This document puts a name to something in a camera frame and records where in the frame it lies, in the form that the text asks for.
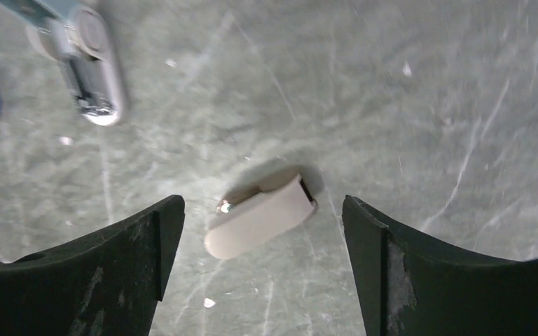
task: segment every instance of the metal piece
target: metal piece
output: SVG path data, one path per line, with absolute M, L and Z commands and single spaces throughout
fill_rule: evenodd
M 33 28 L 30 43 L 59 61 L 77 109 L 101 126 L 116 124 L 128 108 L 112 37 L 102 16 L 77 0 L 0 0 Z
M 447 244 L 350 196 L 343 227 L 367 335 L 538 335 L 538 259 Z
M 148 335 L 172 270 L 184 200 L 0 263 L 0 335 Z
M 317 202 L 297 171 L 274 174 L 224 197 L 205 248 L 218 259 L 236 258 L 304 223 L 316 210 Z

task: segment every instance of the beige object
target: beige object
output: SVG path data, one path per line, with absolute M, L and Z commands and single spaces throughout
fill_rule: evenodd
M 316 209 L 297 171 L 273 174 L 224 197 L 205 236 L 205 248 L 218 259 L 236 258 L 304 223 Z

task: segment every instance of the scratched gray tabletop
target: scratched gray tabletop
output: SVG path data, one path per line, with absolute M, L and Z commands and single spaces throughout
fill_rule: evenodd
M 133 105 L 109 128 L 76 115 L 59 69 L 0 8 L 1 260 L 183 195 L 152 335 L 351 336 L 364 329 L 345 194 L 466 249 L 538 257 L 538 1 L 107 6 Z M 318 214 L 213 259 L 216 202 L 271 160 L 320 172 Z

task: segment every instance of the concrete floor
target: concrete floor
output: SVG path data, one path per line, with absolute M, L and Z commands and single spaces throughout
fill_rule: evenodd
M 538 1 L 107 6 L 133 103 L 110 128 L 75 114 L 0 8 L 1 260 L 183 195 L 152 335 L 351 336 L 365 332 L 345 194 L 466 249 L 538 256 Z M 275 160 L 320 172 L 318 214 L 213 259 L 202 240 L 220 196 Z

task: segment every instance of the gray surface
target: gray surface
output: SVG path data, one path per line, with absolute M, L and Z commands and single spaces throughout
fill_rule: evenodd
M 180 194 L 185 232 L 152 335 L 347 336 L 364 331 L 346 193 L 461 247 L 538 256 L 538 1 L 110 7 L 134 102 L 112 128 L 74 114 L 58 69 L 0 9 L 2 258 Z M 319 213 L 242 258 L 209 257 L 221 194 L 278 157 L 322 172 Z

